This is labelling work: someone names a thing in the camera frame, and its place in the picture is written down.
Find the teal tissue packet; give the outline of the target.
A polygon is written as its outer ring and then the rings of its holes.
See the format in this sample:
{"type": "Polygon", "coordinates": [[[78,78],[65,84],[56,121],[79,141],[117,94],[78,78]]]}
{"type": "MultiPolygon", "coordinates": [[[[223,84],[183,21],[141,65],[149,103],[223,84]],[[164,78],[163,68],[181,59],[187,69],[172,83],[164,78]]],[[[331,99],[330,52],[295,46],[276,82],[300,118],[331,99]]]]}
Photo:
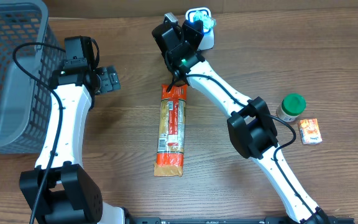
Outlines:
{"type": "Polygon", "coordinates": [[[207,11],[196,11],[193,15],[193,21],[202,21],[204,32],[209,32],[216,25],[216,20],[209,16],[207,11]]]}

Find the long orange noodle package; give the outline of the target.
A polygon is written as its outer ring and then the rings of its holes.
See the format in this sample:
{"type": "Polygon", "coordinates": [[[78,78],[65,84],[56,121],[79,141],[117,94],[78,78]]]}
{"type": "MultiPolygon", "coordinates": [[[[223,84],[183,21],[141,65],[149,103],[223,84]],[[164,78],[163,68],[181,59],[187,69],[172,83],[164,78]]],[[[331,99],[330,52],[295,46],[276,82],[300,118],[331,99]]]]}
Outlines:
{"type": "Polygon", "coordinates": [[[157,158],[154,175],[183,175],[187,86],[162,85],[157,158]]]}

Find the green lidded jar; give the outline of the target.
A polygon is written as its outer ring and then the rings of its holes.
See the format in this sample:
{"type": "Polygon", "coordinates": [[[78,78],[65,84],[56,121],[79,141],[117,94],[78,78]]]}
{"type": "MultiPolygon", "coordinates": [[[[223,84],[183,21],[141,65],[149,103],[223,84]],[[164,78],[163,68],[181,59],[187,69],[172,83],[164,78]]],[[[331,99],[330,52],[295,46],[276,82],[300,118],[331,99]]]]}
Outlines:
{"type": "Polygon", "coordinates": [[[292,122],[304,112],[306,100],[297,93],[290,93],[279,104],[276,114],[277,117],[285,122],[292,122]]]}

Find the small orange snack packet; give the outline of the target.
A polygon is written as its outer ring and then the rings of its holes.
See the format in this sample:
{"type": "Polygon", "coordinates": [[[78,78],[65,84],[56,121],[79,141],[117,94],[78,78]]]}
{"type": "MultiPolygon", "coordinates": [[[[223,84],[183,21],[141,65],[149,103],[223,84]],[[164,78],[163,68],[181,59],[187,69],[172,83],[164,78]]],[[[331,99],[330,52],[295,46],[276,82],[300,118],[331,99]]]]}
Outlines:
{"type": "Polygon", "coordinates": [[[318,120],[302,119],[298,122],[302,144],[319,144],[323,139],[319,130],[318,120]]]}

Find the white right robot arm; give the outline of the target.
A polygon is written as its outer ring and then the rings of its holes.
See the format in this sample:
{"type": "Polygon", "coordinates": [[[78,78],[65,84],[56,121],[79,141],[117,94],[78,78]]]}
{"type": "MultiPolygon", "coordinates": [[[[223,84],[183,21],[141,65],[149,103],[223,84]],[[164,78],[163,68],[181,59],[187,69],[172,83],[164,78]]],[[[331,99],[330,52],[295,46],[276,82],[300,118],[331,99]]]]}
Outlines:
{"type": "Polygon", "coordinates": [[[329,223],[323,209],[306,193],[287,164],[266,102],[251,99],[225,82],[197,51],[204,36],[201,21],[179,25],[172,14],[152,31],[172,82],[183,81],[214,103],[227,118],[229,139],[244,158],[252,159],[267,176],[295,223],[329,223]]]}

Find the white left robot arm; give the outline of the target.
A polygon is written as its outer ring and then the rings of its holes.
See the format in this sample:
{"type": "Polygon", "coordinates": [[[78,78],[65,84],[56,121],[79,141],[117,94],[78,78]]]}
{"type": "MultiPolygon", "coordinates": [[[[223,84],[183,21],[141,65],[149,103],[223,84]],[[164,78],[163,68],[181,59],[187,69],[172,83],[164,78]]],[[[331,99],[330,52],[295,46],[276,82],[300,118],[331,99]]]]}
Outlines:
{"type": "Polygon", "coordinates": [[[113,66],[56,70],[46,85],[52,107],[42,151],[33,170],[21,173],[19,187],[31,223],[128,223],[122,207],[104,202],[83,168],[86,117],[95,95],[120,88],[113,66]]]}

